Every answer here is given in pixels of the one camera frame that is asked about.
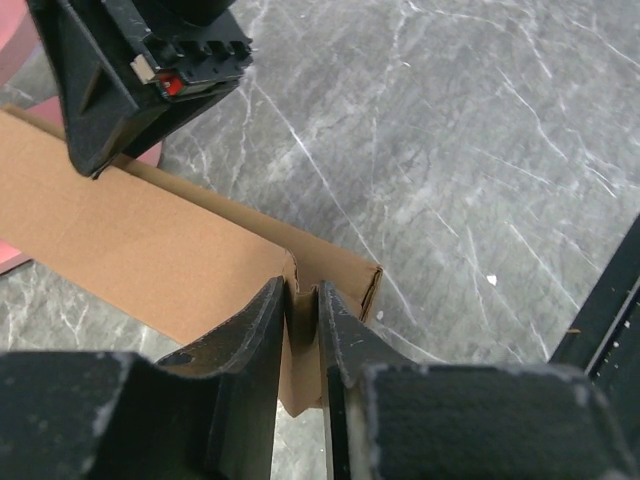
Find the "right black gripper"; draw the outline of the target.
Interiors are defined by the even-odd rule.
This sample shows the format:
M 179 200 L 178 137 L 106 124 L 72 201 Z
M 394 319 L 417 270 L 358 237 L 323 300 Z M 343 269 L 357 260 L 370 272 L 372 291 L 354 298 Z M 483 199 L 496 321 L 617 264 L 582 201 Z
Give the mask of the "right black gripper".
M 69 158 L 96 178 L 219 103 L 252 62 L 230 1 L 30 1 Z

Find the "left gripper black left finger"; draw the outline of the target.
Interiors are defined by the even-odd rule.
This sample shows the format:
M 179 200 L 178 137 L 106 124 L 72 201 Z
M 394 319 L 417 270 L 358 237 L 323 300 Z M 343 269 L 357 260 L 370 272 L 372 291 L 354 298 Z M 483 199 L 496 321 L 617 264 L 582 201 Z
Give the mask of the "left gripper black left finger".
M 1 357 L 5 479 L 266 479 L 285 283 L 159 361 L 120 351 Z

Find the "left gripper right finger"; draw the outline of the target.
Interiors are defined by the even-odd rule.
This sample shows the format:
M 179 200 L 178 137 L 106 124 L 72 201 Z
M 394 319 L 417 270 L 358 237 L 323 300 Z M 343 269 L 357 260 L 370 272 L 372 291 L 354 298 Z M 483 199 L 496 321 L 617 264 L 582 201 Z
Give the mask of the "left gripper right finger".
M 415 362 L 318 290 L 331 479 L 635 479 L 611 405 L 579 370 Z

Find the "brown cardboard box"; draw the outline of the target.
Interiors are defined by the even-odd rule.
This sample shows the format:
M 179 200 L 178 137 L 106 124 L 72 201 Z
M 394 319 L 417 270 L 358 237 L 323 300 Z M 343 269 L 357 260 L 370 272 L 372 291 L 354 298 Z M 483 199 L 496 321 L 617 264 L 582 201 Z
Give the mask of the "brown cardboard box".
M 319 285 L 333 283 L 366 320 L 382 276 L 375 262 L 135 160 L 83 177 L 62 131 L 14 106 L 1 111 L 1 237 L 184 345 L 283 277 L 279 397 L 294 416 L 321 400 Z

